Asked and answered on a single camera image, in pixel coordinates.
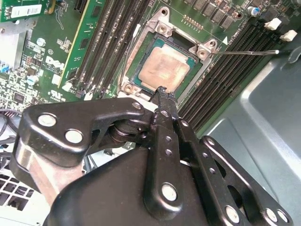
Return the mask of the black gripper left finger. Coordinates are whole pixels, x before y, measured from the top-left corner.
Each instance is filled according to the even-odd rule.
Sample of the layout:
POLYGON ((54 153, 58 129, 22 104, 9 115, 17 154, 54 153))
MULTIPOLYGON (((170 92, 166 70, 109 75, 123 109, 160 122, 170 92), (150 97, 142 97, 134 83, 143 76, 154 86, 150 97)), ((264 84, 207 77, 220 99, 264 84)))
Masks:
POLYGON ((137 148, 150 149, 143 202, 151 214, 183 209, 180 153, 166 88, 151 97, 153 111, 129 97, 34 105, 22 115, 13 171, 25 171, 50 207, 73 181, 137 148))

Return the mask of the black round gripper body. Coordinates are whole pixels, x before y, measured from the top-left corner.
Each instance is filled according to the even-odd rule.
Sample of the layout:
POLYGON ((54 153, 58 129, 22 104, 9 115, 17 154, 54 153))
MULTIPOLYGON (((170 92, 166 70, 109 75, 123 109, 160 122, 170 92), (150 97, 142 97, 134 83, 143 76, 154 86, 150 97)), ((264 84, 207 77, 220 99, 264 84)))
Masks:
POLYGON ((47 226, 206 226, 191 168, 179 164, 183 210, 171 220, 155 219, 143 202, 148 157, 137 148, 73 181, 56 197, 47 226))

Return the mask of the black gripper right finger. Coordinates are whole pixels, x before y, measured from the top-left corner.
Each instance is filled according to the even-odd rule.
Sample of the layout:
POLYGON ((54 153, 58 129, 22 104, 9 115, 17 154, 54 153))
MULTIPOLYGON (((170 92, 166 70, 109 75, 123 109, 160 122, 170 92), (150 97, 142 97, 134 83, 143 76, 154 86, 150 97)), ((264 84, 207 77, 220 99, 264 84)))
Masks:
POLYGON ((176 99, 165 107, 179 137, 180 158, 190 164, 209 226, 292 226, 288 212, 212 137, 197 138, 180 118, 176 99))

